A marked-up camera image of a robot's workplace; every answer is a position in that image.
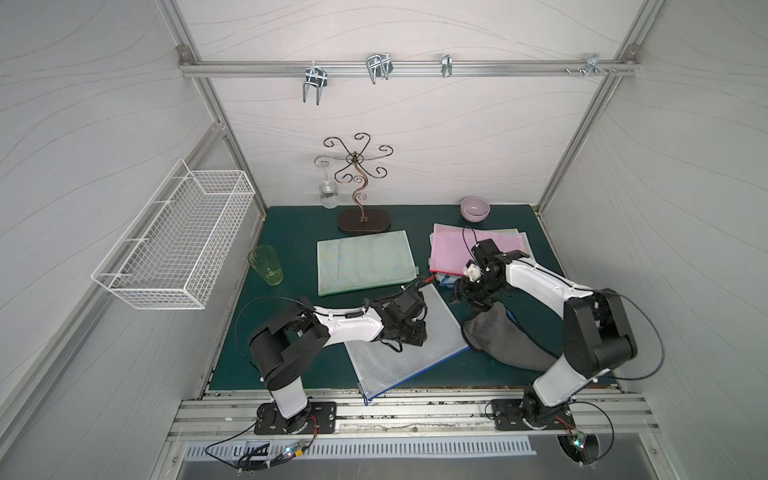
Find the grey microfibre cloth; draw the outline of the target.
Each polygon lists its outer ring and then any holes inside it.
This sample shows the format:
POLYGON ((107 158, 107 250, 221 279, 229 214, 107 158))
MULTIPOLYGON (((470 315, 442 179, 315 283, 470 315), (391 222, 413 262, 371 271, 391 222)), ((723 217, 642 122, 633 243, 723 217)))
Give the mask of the grey microfibre cloth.
POLYGON ((484 352, 507 366, 545 372, 556 357, 538 346, 508 314, 501 302, 466 320, 461 331, 471 350, 484 352))

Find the clear blue-zip document bag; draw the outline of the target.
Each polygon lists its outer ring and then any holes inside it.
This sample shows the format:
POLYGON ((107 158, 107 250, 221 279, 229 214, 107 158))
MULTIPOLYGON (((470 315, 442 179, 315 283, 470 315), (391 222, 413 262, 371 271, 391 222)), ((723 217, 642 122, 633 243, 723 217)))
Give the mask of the clear blue-zip document bag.
POLYGON ((365 403, 469 349, 459 322, 437 288, 430 284, 421 291, 428 310, 422 346, 403 344, 397 352, 381 342, 345 344, 365 403))

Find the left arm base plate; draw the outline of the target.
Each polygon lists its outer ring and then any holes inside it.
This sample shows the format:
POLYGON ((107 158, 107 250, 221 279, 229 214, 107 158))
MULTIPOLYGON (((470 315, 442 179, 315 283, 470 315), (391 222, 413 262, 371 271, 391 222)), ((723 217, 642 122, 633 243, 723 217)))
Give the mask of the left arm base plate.
POLYGON ((263 403, 257 410, 255 435, 332 434, 336 427, 336 402, 310 400, 297 415, 286 418, 275 402, 263 403))

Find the green mesh document bag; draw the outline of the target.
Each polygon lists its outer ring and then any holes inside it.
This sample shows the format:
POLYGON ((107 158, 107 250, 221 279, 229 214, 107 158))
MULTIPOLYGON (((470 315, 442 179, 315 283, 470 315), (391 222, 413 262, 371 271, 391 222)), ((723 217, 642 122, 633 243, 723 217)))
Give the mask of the green mesh document bag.
POLYGON ((418 271, 404 230, 319 241, 318 295, 405 284, 418 271))

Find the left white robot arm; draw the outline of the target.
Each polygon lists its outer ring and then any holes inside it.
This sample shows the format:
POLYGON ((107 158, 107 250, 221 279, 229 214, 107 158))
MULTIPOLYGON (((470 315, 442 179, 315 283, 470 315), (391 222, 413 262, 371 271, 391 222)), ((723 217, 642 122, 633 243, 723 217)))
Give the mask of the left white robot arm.
POLYGON ((397 353, 427 339, 428 306, 415 283, 396 294, 366 301, 361 307, 329 309, 308 299, 289 305, 252 334, 252 365, 272 396, 283 420, 305 419, 310 402, 302 374, 326 347, 348 342, 382 343, 397 353))

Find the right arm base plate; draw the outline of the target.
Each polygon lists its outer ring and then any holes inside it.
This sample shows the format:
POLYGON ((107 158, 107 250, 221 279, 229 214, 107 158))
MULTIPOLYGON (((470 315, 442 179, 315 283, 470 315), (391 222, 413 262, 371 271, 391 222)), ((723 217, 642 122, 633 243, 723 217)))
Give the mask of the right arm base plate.
POLYGON ((566 431, 575 427, 569 413, 566 404, 549 407, 528 396, 490 402, 490 417, 498 431, 566 431))

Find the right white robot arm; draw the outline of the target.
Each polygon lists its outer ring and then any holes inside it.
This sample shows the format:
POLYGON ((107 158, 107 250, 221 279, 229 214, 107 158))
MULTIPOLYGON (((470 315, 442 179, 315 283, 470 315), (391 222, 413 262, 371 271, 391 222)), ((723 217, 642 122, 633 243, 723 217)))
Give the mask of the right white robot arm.
POLYGON ((469 262, 454 283, 453 298, 481 310, 462 325, 471 349, 505 365, 541 373, 520 405, 530 417, 564 406, 589 383, 638 353, 620 295, 574 283, 524 258, 502 254, 483 266, 469 262), (561 319, 560 356, 539 346, 495 298, 506 288, 523 291, 561 319))

